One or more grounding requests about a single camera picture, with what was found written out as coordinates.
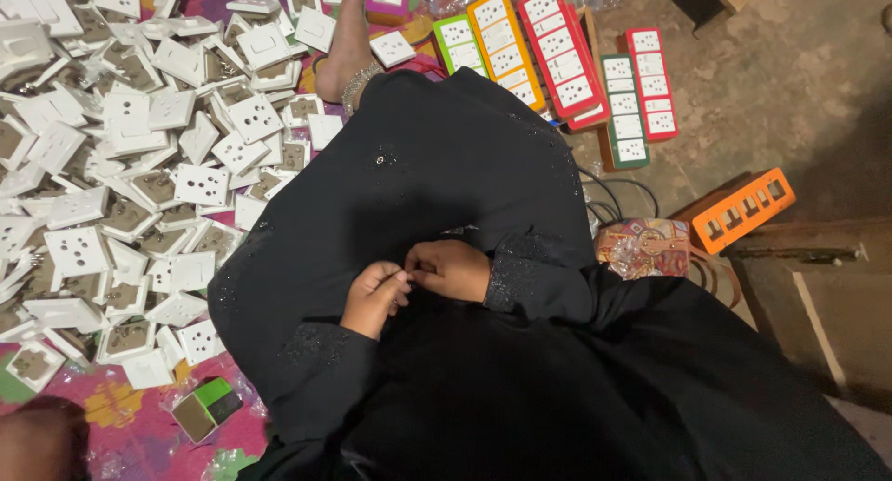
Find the silver anklet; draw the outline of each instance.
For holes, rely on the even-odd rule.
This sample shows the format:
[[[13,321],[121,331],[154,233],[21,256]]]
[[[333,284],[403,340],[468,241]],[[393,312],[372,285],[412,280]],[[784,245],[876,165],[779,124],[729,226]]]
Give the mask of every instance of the silver anklet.
[[[362,85],[368,82],[373,76],[384,72],[385,69],[381,67],[381,65],[372,61],[372,64],[361,69],[359,73],[350,79],[350,82],[347,83],[347,87],[343,88],[343,94],[341,95],[343,111],[347,114],[347,117],[353,116],[353,98],[356,96],[356,93],[360,88],[362,88]]]

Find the orange extension board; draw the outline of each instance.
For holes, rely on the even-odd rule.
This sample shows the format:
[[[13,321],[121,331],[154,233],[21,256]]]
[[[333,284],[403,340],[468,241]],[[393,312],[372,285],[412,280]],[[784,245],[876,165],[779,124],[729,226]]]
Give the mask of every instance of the orange extension board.
[[[543,110],[545,98],[511,0],[478,0],[467,7],[467,16],[490,79],[533,110]]]
[[[716,254],[796,202],[778,167],[697,202],[675,219],[690,222],[698,248]]]

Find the concrete floor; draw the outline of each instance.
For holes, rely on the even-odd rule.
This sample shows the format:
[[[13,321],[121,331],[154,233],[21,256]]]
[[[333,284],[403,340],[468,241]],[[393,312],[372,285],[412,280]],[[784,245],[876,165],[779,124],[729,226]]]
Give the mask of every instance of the concrete floor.
[[[892,38],[880,24],[890,2],[751,0],[704,40],[671,0],[598,12],[604,54],[628,28],[663,31],[681,131],[651,146],[650,166],[619,176],[654,189],[663,216],[771,167],[798,199],[777,221],[892,214]],[[597,167],[594,133],[568,142],[580,165]],[[633,187],[617,190],[628,216],[653,215]]]

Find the green extension board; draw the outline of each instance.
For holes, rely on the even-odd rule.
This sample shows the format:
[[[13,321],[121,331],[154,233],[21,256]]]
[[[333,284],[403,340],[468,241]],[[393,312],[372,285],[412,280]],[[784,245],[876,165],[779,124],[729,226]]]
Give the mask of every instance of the green extension board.
[[[433,34],[437,38],[437,52],[450,75],[467,66],[486,78],[490,77],[467,14],[436,21]]]
[[[644,138],[644,119],[638,100],[635,70],[628,54],[601,56],[605,91],[610,103],[610,152],[616,169],[650,165],[650,148]]]

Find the bare foot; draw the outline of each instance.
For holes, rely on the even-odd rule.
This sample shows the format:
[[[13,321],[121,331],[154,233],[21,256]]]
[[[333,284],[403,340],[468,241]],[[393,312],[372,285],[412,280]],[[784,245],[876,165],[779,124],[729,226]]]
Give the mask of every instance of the bare foot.
[[[341,14],[334,27],[332,50],[327,59],[319,62],[316,74],[316,93],[326,101],[341,102],[343,89],[350,79],[372,64],[363,2],[364,0],[341,2]]]

